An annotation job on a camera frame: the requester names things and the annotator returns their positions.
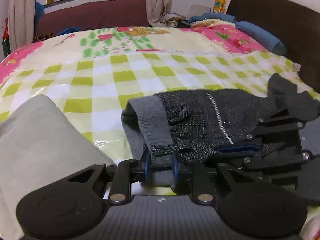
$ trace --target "bed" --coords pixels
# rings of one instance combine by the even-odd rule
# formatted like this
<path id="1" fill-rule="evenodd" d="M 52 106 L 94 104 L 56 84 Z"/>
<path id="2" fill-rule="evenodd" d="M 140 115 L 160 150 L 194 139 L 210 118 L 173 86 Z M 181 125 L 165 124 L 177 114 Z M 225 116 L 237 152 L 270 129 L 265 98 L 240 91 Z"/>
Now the bed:
<path id="1" fill-rule="evenodd" d="M 316 82 L 319 56 L 315 53 L 320 15 L 286 0 L 264 1 L 231 0 L 227 13 L 276 35 L 288 47 L 288 58 L 266 51 L 244 33 L 237 35 L 248 47 L 239 51 L 223 38 L 224 32 L 237 32 L 234 25 L 220 21 L 211 29 L 129 26 L 65 34 L 19 48 L 1 63 L 0 68 L 7 71 L 0 76 L 0 122 L 29 98 L 47 95 L 85 138 L 118 163 L 132 158 L 120 116 L 130 98 L 224 88 L 265 97 L 268 79 L 279 73 L 297 84 L 298 92 L 307 90 L 320 100 L 316 92 L 320 91 Z M 274 1 L 282 4 L 276 13 L 271 10 Z M 275 20 L 290 19 L 279 12 L 287 7 L 299 9 L 295 25 Z M 265 13 L 255 14 L 257 9 Z M 308 46 L 302 34 L 291 35 L 291 30 L 299 33 L 300 26 L 308 30 L 307 37 L 314 37 Z M 302 65 L 299 74 L 293 63 Z M 156 188 L 153 193 L 172 192 Z"/>

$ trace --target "bedspread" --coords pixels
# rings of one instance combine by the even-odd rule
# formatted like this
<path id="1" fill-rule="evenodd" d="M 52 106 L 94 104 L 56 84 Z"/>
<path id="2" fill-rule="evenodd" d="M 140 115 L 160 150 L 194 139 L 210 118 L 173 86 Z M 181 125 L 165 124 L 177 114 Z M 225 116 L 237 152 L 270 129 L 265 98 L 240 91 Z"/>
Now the bedspread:
<path id="1" fill-rule="evenodd" d="M 12 52 L 0 64 L 0 83 L 21 64 L 42 67 L 67 60 L 101 57 L 130 51 L 160 50 L 190 53 L 248 53 L 264 49 L 245 33 L 230 25 L 199 29 L 118 27 L 66 34 L 37 42 Z M 239 39 L 230 36 L 238 32 Z"/>
<path id="2" fill-rule="evenodd" d="M 244 54 L 127 52 L 34 67 L 23 65 L 0 88 L 0 121 L 30 97 L 45 94 L 89 141 L 111 159 L 131 158 L 120 114 L 127 100 L 161 91 L 242 89 L 267 95 L 273 73 L 308 90 L 284 57 Z"/>

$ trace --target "pink floral pattern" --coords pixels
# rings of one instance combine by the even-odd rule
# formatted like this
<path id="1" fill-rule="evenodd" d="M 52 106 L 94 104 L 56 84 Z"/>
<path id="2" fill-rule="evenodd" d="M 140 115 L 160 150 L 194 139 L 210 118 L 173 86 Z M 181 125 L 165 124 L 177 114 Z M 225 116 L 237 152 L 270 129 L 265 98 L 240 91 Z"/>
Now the pink floral pattern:
<path id="1" fill-rule="evenodd" d="M 28 44 L 13 51 L 0 63 L 0 84 L 3 80 L 10 75 L 19 65 L 21 60 L 28 56 L 35 49 L 39 48 L 43 41 Z"/>
<path id="2" fill-rule="evenodd" d="M 219 45 L 223 44 L 223 47 L 229 53 L 248 54 L 255 50 L 267 51 L 267 49 L 260 43 L 231 25 L 222 24 L 213 27 L 199 27 L 181 30 L 197 32 Z"/>

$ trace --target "gray fabric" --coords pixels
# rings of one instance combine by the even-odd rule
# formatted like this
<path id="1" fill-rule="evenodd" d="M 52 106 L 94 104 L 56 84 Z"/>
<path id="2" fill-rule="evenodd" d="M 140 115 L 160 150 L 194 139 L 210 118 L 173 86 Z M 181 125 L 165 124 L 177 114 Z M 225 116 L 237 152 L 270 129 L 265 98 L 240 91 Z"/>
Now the gray fabric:
<path id="1" fill-rule="evenodd" d="M 130 99 L 121 120 L 135 159 L 141 158 L 144 143 L 149 151 L 152 145 L 173 143 L 167 113 L 157 96 Z"/>
<path id="2" fill-rule="evenodd" d="M 95 163 L 112 160 L 85 139 L 46 96 L 21 105 L 0 124 L 0 237 L 18 240 L 19 200 Z"/>
<path id="3" fill-rule="evenodd" d="M 274 74 L 268 82 L 267 98 L 228 89 L 159 93 L 156 96 L 160 102 L 156 96 L 129 101 L 123 111 L 124 130 L 131 145 L 138 142 L 132 135 L 140 135 L 140 147 L 132 147 L 132 154 L 140 158 L 146 143 L 153 166 L 170 167 L 174 150 L 179 151 L 184 161 L 205 161 L 219 153 L 215 150 L 217 146 L 245 140 L 259 118 L 271 116 L 284 107 L 288 108 L 289 116 L 308 121 L 316 118 L 320 103 L 307 92 L 296 91 L 296 85 Z M 284 144 L 285 141 L 265 143 L 262 157 L 276 150 L 285 153 Z"/>

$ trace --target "blue cloth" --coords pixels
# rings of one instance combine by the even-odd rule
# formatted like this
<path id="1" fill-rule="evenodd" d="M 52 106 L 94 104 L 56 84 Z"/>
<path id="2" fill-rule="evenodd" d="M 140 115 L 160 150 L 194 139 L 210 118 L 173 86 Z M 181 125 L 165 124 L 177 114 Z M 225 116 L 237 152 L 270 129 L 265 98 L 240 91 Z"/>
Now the blue cloth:
<path id="1" fill-rule="evenodd" d="M 61 32 L 59 32 L 57 34 L 57 36 L 60 36 L 60 35 L 63 35 L 63 34 L 68 34 L 68 33 L 76 33 L 76 32 L 79 32 L 80 30 L 77 28 L 77 27 L 70 27 L 70 28 L 67 28 Z"/>
<path id="2" fill-rule="evenodd" d="M 259 42 L 270 52 L 284 56 L 287 52 L 285 45 L 274 35 L 257 25 L 249 22 L 238 22 L 236 28 Z"/>
<path id="3" fill-rule="evenodd" d="M 197 21 L 203 21 L 206 19 L 219 19 L 222 21 L 226 21 L 226 22 L 231 22 L 231 23 L 236 23 L 236 17 L 232 16 L 232 15 L 228 15 L 228 14 L 223 14 L 223 13 L 204 13 L 201 16 L 192 16 L 189 20 L 188 23 L 192 23 L 192 22 L 197 22 Z"/>
<path id="4" fill-rule="evenodd" d="M 35 29 L 38 26 L 40 18 L 44 15 L 44 7 L 41 3 L 36 2 L 35 5 Z"/>

